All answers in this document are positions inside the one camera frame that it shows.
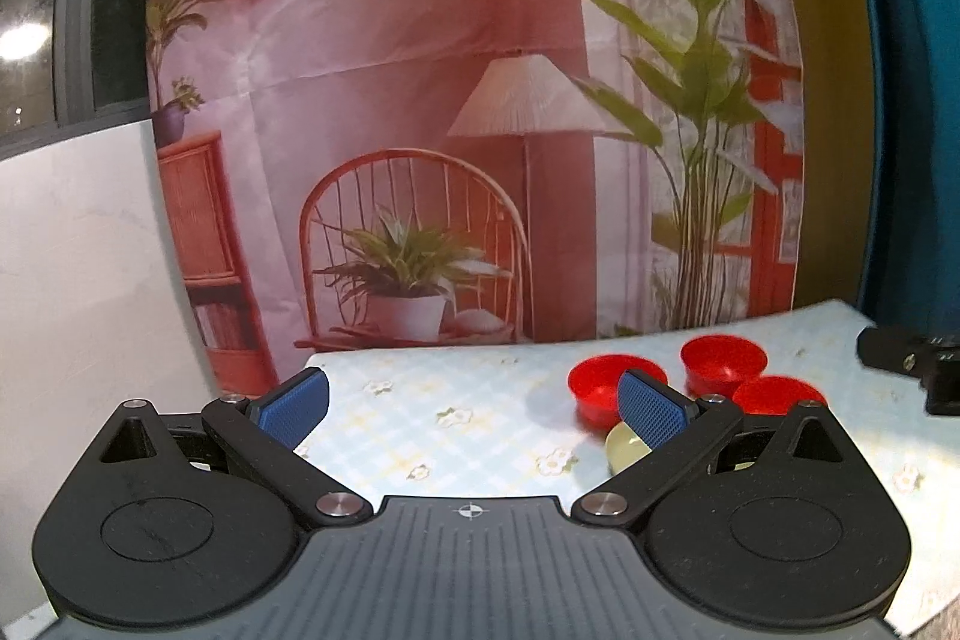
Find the bright light spot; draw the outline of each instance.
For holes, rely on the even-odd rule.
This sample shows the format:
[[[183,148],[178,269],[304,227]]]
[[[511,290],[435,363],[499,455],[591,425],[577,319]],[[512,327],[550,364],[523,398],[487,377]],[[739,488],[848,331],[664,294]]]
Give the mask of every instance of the bright light spot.
[[[50,38],[50,29],[39,23],[24,23],[0,34],[0,58],[18,61],[28,58]]]

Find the white lampshade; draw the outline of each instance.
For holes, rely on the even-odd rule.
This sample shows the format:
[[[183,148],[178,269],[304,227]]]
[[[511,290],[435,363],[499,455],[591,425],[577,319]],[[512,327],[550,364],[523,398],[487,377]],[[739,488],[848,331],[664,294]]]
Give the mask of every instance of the white lampshade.
[[[549,58],[520,55],[491,61],[448,135],[523,136],[560,131],[623,133]]]

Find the gray ribbed panel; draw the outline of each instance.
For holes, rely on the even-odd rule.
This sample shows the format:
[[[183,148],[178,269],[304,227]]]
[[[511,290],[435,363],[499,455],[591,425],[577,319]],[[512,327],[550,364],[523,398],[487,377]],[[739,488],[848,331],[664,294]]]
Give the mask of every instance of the gray ribbed panel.
[[[459,510],[470,504],[473,518]],[[630,538],[570,523],[551,499],[391,498],[316,533],[269,593],[164,640],[784,640],[702,616],[647,572]],[[55,624],[44,640],[142,638]],[[891,640],[878,621],[805,640]]]

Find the red bowl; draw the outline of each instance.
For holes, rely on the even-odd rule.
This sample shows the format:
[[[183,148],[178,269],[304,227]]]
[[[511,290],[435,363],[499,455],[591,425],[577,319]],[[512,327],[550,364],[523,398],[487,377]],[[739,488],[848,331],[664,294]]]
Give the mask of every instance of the red bowl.
[[[686,390],[693,397],[708,393],[733,396],[767,367],[767,354],[755,342],[728,333],[698,336],[680,348],[686,367]]]
[[[781,375],[763,375],[747,381],[733,394],[733,402],[744,413],[753,415],[786,415],[793,405],[805,399],[827,404],[824,395],[811,384]]]
[[[577,413],[584,423],[609,431],[620,422],[616,388],[628,369],[640,369],[664,384],[667,381],[666,372],[659,365],[640,356],[593,356],[570,370],[566,384],[577,400]]]

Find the yellow bowl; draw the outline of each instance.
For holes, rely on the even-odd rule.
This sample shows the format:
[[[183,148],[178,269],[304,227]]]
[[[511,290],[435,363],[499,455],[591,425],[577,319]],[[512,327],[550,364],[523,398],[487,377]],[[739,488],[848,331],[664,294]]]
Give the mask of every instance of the yellow bowl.
[[[635,461],[640,461],[650,448],[642,439],[637,437],[634,430],[623,421],[620,421],[607,434],[607,463],[610,471],[617,475]]]

